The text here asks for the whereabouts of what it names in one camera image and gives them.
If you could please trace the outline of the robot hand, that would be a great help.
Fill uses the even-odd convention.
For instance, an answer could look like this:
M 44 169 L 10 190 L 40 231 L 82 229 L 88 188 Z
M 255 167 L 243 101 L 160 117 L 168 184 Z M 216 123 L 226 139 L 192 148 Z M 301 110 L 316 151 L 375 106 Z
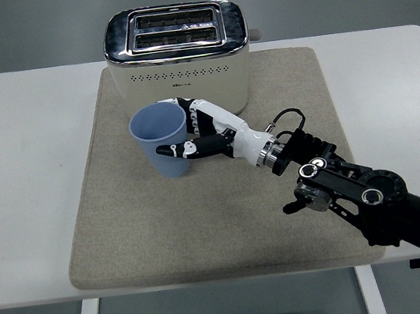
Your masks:
M 242 157 L 256 167 L 273 167 L 283 149 L 269 132 L 251 129 L 242 118 L 208 100 L 171 98 L 167 102 L 184 109 L 187 133 L 194 137 L 158 146 L 159 155 L 192 160 L 224 154 Z

